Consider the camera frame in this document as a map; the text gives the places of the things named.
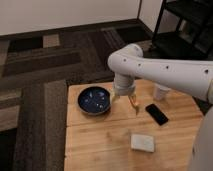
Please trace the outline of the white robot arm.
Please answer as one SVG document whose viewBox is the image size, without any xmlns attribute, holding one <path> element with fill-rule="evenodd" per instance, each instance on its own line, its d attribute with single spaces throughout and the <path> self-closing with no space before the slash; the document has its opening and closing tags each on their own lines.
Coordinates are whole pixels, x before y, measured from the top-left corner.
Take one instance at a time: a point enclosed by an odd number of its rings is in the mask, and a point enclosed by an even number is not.
<svg viewBox="0 0 213 171">
<path fill-rule="evenodd" d="M 113 52 L 107 64 L 115 73 L 117 95 L 132 94 L 134 78 L 138 77 L 212 105 L 197 132 L 188 171 L 213 171 L 213 61 L 144 58 L 140 46 L 129 44 Z"/>
</svg>

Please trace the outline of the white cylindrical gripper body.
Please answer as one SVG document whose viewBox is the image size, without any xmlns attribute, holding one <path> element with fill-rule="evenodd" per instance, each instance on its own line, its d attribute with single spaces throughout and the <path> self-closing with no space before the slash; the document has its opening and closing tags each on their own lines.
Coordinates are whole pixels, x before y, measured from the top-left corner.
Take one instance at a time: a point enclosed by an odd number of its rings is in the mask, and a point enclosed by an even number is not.
<svg viewBox="0 0 213 171">
<path fill-rule="evenodd" d="M 116 95 L 129 96 L 135 91 L 134 78 L 127 75 L 115 74 L 113 89 Z"/>
</svg>

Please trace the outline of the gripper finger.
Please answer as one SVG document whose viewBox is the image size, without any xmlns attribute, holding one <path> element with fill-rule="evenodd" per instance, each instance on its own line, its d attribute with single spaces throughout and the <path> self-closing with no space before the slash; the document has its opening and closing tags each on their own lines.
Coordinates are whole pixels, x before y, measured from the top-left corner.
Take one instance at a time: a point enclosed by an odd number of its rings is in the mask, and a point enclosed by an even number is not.
<svg viewBox="0 0 213 171">
<path fill-rule="evenodd" d="M 129 96 L 130 103 L 135 110 L 139 109 L 139 103 L 137 102 L 136 95 Z"/>
<path fill-rule="evenodd" d="M 111 94 L 111 96 L 110 96 L 110 104 L 113 104 L 119 98 L 120 98 L 119 95 L 117 95 L 117 94 Z"/>
</svg>

